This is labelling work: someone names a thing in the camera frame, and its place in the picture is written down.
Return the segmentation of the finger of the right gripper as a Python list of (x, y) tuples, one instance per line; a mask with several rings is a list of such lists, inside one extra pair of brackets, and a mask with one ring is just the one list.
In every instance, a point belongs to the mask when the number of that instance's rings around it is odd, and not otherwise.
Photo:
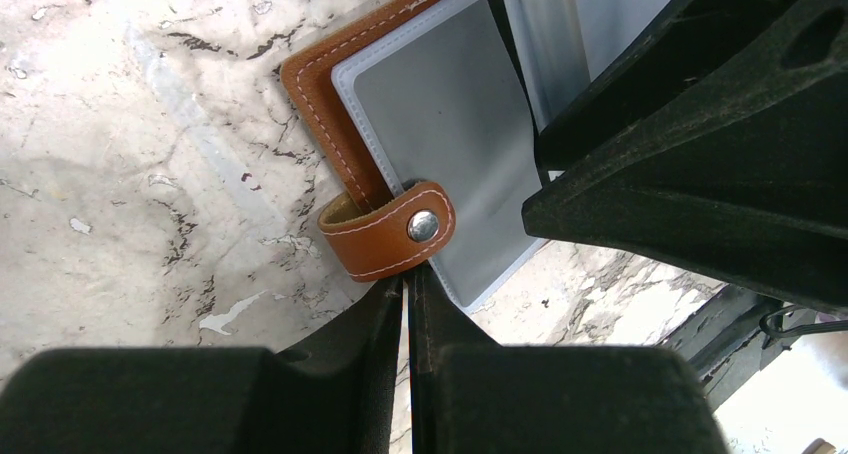
[(759, 37), (797, 0), (671, 0), (544, 130), (538, 166), (564, 170), (653, 115)]
[(726, 64), (564, 170), (529, 235), (847, 311), (847, 0), (797, 0)]

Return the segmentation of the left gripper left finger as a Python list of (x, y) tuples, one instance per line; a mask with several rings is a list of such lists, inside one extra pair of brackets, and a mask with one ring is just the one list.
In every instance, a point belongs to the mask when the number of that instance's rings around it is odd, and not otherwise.
[(1, 394), (5, 453), (385, 453), (402, 282), (375, 283), (296, 344), (68, 348)]

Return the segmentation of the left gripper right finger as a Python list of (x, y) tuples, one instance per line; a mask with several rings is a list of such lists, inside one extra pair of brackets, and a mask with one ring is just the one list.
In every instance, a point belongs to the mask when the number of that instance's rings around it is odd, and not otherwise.
[(641, 346), (503, 346), (434, 271), (406, 276), (417, 453), (722, 453), (698, 379)]

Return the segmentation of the brown leather card holder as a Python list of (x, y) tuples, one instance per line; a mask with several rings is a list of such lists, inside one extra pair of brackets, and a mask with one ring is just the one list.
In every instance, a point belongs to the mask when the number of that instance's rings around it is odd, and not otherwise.
[(350, 277), (428, 263), (470, 311), (540, 247), (535, 141), (670, 0), (394, 0), (284, 63), (345, 194), (322, 231)]

